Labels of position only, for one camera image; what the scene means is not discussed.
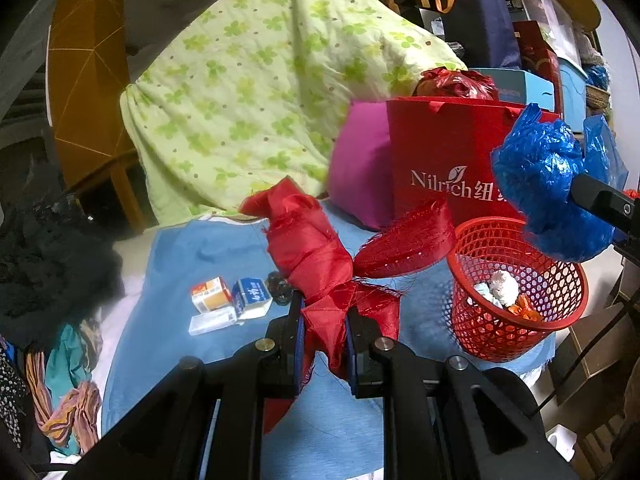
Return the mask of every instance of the red box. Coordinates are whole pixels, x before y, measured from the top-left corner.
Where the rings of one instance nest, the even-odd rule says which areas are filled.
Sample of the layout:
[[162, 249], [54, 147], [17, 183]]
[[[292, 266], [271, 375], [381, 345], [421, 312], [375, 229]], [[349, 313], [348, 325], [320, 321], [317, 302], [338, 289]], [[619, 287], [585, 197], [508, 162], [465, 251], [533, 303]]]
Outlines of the red box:
[[544, 40], [538, 22], [514, 22], [513, 30], [518, 40], [522, 68], [554, 84], [554, 112], [564, 118], [558, 56]]
[[[386, 103], [396, 218], [448, 193], [454, 224], [481, 216], [522, 218], [494, 183], [490, 155], [524, 106], [459, 97], [408, 97]], [[558, 115], [542, 112], [542, 121]]]

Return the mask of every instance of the polka dot fabric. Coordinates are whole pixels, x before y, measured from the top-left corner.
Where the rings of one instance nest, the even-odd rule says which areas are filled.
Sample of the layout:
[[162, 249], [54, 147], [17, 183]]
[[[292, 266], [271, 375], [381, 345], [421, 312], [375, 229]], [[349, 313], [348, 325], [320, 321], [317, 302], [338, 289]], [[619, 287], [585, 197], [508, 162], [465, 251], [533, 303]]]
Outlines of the polka dot fabric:
[[18, 422], [23, 416], [22, 402], [26, 394], [27, 385], [0, 348], [0, 420], [4, 422], [18, 449], [22, 447]]

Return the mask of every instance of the red mesh basket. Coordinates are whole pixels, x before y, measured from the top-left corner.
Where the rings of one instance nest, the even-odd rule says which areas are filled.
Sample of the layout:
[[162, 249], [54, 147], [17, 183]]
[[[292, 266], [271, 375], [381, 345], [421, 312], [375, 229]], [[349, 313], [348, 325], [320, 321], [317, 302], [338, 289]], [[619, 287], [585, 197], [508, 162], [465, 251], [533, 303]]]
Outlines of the red mesh basket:
[[[476, 218], [456, 228], [456, 247], [447, 256], [453, 273], [451, 322], [462, 347], [494, 363], [515, 359], [555, 330], [580, 319], [588, 298], [580, 264], [557, 262], [522, 240], [524, 222]], [[496, 307], [474, 285], [496, 270], [508, 270], [543, 321], [529, 321]]]

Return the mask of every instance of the metal screw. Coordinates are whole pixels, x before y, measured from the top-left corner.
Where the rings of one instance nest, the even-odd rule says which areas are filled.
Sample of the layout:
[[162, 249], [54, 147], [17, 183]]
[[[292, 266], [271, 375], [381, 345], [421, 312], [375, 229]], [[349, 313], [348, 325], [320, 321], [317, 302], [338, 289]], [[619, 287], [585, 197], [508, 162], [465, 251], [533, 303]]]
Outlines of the metal screw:
[[454, 370], [464, 370], [469, 366], [469, 361], [462, 357], [462, 355], [454, 355], [449, 358], [449, 366]]
[[374, 345], [378, 350], [386, 352], [388, 350], [391, 350], [396, 345], [396, 343], [390, 337], [379, 337], [378, 339], [376, 339]]
[[258, 339], [255, 342], [255, 347], [260, 352], [268, 352], [269, 350], [273, 350], [276, 346], [276, 342], [273, 339], [269, 339], [268, 337], [263, 337], [262, 339]]
[[193, 356], [186, 356], [180, 359], [180, 368], [183, 370], [193, 370], [200, 363], [200, 359]]

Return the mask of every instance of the blue box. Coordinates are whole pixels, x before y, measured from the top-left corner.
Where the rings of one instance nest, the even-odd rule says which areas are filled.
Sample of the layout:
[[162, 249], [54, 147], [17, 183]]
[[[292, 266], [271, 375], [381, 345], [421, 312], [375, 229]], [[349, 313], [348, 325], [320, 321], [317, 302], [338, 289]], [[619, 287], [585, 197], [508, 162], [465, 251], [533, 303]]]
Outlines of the blue box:
[[537, 103], [540, 108], [550, 112], [553, 112], [556, 107], [554, 84], [551, 81], [524, 70], [511, 68], [472, 68], [471, 70], [476, 70], [494, 80], [500, 101], [521, 105]]
[[271, 294], [260, 278], [242, 278], [231, 289], [231, 300], [238, 312], [238, 319], [255, 319], [266, 316], [271, 306]]
[[574, 132], [582, 132], [587, 118], [587, 75], [571, 61], [558, 57], [564, 122]]

